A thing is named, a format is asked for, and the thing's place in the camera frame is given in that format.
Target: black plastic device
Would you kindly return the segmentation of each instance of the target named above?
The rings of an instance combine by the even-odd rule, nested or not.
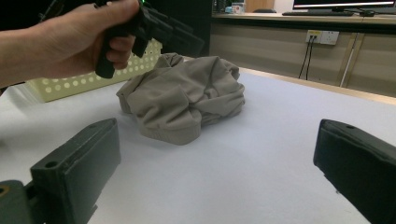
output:
[[[105,0],[96,1],[98,7],[105,7]],[[96,75],[112,78],[113,64],[107,59],[106,53],[110,46],[108,40],[114,36],[134,35],[135,42],[132,53],[142,57],[152,38],[173,49],[179,54],[198,54],[204,46],[204,41],[193,35],[190,26],[163,15],[148,4],[139,1],[139,12],[131,20],[106,31],[104,45],[96,66]]]
[[[26,186],[0,182],[0,223],[86,224],[119,164],[117,121],[91,124],[32,166]]]
[[[363,10],[359,12],[359,16],[361,17],[373,17],[375,15],[375,12],[372,10]]]
[[[396,147],[352,125],[324,119],[314,164],[371,223],[396,223]]]

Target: wall outlet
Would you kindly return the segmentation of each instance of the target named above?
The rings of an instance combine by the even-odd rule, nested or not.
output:
[[[320,44],[335,45],[337,43],[340,32],[323,31],[320,39]]]
[[[311,40],[311,43],[312,43],[312,39],[309,39],[311,36],[315,36],[316,38],[315,38],[315,40],[314,40],[314,43],[320,43],[320,39],[321,39],[321,37],[322,37],[322,31],[319,31],[319,30],[308,30],[308,33],[306,34],[306,39],[305,39],[305,42],[306,43],[308,43],[309,42],[309,40]]]

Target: wooden cabinet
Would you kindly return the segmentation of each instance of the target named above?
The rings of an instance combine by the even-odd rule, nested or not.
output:
[[[246,12],[253,12],[258,8],[274,8],[275,0],[245,0]]]

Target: crumpled fabric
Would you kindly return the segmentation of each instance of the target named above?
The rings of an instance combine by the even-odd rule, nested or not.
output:
[[[186,145],[201,126],[238,115],[245,103],[239,68],[219,57],[184,61],[163,54],[154,68],[117,92],[123,112],[135,115],[146,137]]]

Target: light green basket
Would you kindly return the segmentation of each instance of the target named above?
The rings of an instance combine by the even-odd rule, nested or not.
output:
[[[142,58],[132,55],[128,66],[123,70],[117,70],[111,79],[101,78],[92,72],[82,76],[60,79],[37,78],[27,81],[26,84],[44,102],[94,90],[150,71],[158,61],[162,47],[160,42],[151,40]]]

